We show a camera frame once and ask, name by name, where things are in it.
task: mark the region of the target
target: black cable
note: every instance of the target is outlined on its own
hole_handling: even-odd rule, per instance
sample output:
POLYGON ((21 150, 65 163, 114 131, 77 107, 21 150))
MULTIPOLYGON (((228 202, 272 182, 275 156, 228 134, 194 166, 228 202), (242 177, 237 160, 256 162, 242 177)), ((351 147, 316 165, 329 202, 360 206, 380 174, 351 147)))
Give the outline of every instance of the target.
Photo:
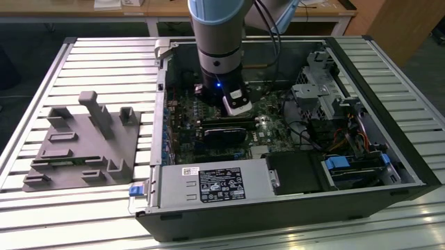
POLYGON ((304 144, 303 137, 300 137, 300 145, 299 145, 299 149, 300 150, 301 150, 301 145, 311 145, 311 144, 304 144))
POLYGON ((305 32, 307 32, 307 27, 308 27, 308 22, 309 22, 309 13, 308 13, 308 9, 309 8, 316 8, 316 7, 308 7, 308 5, 304 3, 304 2, 300 2, 303 5, 305 5, 305 7, 303 7, 303 8, 305 8, 305 10, 307 10, 307 23, 305 23, 305 26, 304 26, 304 32, 303 32, 303 34, 305 35, 305 32))
POLYGON ((293 121, 293 122, 289 123, 289 125, 292 125, 293 123, 300 123, 300 124, 303 124, 304 126, 308 125, 308 122, 305 122, 305 121, 293 121))
MULTIPOLYGON (((279 55, 277 55, 275 61, 272 62, 272 64, 268 65, 271 67, 272 65, 275 65, 279 62, 280 57, 281 57, 283 42, 281 42, 280 30, 279 30, 279 27, 277 27, 277 24, 276 24, 276 20, 273 19, 272 14, 269 12, 269 9, 268 9, 267 5, 264 4, 263 0, 256 0, 256 3, 259 3, 264 7, 264 10, 265 10, 267 16, 269 18, 269 21, 272 22, 272 25, 276 28, 276 35, 277 35, 277 40, 279 40, 279 55)), ((259 7, 257 4, 256 4, 256 8, 257 8, 259 12, 263 15, 263 10, 261 10, 261 8, 259 7)), ((269 26, 269 23, 267 22, 265 24, 267 24, 268 29, 272 30, 272 28, 269 26)))
POLYGON ((300 138, 304 138, 312 144, 312 146, 315 147, 316 150, 319 150, 321 152, 328 152, 312 139, 309 139, 309 137, 303 135, 303 133, 300 133, 296 129, 293 129, 291 127, 292 123, 301 122, 301 121, 293 121, 292 123, 288 123, 287 118, 284 117, 284 122, 285 122, 287 127, 289 127, 289 129, 300 136, 300 138))
POLYGON ((264 92, 264 95, 268 95, 272 92, 272 88, 273 88, 273 86, 275 86, 275 84, 277 82, 279 75, 280 75, 280 57, 281 57, 281 51, 283 51, 283 42, 281 42, 281 36, 280 36, 280 33, 279 33, 279 27, 277 27, 276 21, 275 21, 275 19, 272 17, 272 14, 269 12, 269 9, 267 8, 267 6, 265 6, 265 4, 264 4, 264 2, 261 0, 256 0, 254 4, 256 4, 257 11, 260 13, 260 16, 261 16, 261 18, 264 20, 264 23, 265 23, 265 26, 267 26, 267 29, 268 29, 268 32, 269 32, 269 35, 271 35, 271 39, 272 39, 272 42, 273 42, 275 50, 276 50, 276 59, 267 66, 267 67, 271 67, 271 66, 276 65, 276 71, 275 71, 275 74, 273 74, 273 79, 272 79, 272 82, 269 84, 271 87, 267 88, 265 92, 264 92), (276 28, 279 46, 277 46, 277 43, 276 43, 276 37, 273 35, 272 27, 269 25, 269 22, 267 20, 267 17, 265 17, 264 11, 261 10, 260 5, 264 7, 267 15, 269 17, 269 21, 272 22, 272 24, 273 24, 273 26, 276 28))
POLYGON ((280 56, 279 51, 280 51, 281 48, 277 47, 276 39, 275 39, 275 37, 273 37, 273 32, 272 32, 272 29, 271 29, 271 26, 269 26, 269 23, 268 23, 268 20, 267 20, 265 14, 264 14, 264 12, 263 12, 263 10, 261 10, 261 8, 260 8, 260 5, 259 5, 257 1, 254 2, 254 5, 256 5, 256 8, 257 8, 257 10, 259 10, 260 16, 261 16, 261 18, 263 18, 263 20, 264 20, 264 23, 265 23, 265 25, 267 25, 267 29, 268 29, 268 33, 269 33, 269 36, 271 36, 271 39, 272 39, 273 48, 275 48, 275 53, 276 53, 276 59, 275 59, 275 62, 273 62, 272 64, 268 64, 268 67, 271 67, 272 65, 275 65, 275 64, 277 63, 277 58, 279 58, 279 56, 280 56))

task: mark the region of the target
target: white box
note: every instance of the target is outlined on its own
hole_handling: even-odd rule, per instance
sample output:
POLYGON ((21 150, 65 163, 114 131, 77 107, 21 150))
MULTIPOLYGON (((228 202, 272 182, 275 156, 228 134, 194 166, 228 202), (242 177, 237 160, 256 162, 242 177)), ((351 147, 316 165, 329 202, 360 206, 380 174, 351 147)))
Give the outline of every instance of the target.
POLYGON ((95 11, 122 9, 121 0, 95 0, 95 11))
POLYGON ((145 0, 124 0, 126 6, 141 6, 145 0))

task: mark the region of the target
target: white table leg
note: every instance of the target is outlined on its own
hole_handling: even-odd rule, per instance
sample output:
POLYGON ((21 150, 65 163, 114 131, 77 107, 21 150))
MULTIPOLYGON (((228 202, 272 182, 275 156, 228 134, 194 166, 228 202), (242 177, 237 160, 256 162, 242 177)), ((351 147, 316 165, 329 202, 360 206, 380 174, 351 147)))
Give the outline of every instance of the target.
POLYGON ((351 17, 341 17, 336 27, 333 29, 332 36, 343 36, 345 34, 348 25, 349 25, 351 17))
POLYGON ((160 37, 158 17, 148 17, 146 19, 150 36, 160 37))

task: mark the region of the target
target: white sticker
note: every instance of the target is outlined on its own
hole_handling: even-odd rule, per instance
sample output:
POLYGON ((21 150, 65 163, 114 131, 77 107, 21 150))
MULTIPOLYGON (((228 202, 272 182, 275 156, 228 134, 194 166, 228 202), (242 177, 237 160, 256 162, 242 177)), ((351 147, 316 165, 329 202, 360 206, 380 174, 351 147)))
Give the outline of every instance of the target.
POLYGON ((234 92, 230 92, 230 96, 233 99, 237 99, 244 96, 242 90, 236 90, 234 92))
POLYGON ((144 16, 142 12, 125 12, 125 16, 144 16))
POLYGON ((182 168, 184 176, 197 176, 200 172, 200 168, 182 168))

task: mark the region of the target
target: blue plastic tab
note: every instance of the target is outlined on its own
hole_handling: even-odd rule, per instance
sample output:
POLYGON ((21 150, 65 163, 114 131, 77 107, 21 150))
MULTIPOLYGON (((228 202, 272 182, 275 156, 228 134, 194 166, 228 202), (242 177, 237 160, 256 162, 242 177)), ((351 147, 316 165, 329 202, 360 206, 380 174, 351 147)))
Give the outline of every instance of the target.
POLYGON ((383 160, 384 160, 385 166, 388 166, 391 164, 391 159, 387 154, 383 154, 383 160))
POLYGON ((129 191, 130 197, 145 195, 145 186, 133 186, 129 191))
POLYGON ((333 165, 333 163, 332 163, 332 161, 329 159, 325 160, 325 163, 327 163, 328 169, 333 169, 335 168, 335 165, 333 165))
POLYGON ((287 8, 287 11, 284 12, 284 14, 281 15, 281 17, 277 20, 277 28, 279 28, 279 32, 276 30, 276 28, 272 28, 273 33, 285 33, 285 31, 288 30, 289 24, 293 21, 295 15, 296 15, 296 10, 299 7, 299 3, 300 0, 293 0, 287 8))
POLYGON ((327 161, 327 166, 328 169, 333 169, 333 168, 348 168, 351 167, 348 159, 345 156, 335 156, 331 157, 327 161))

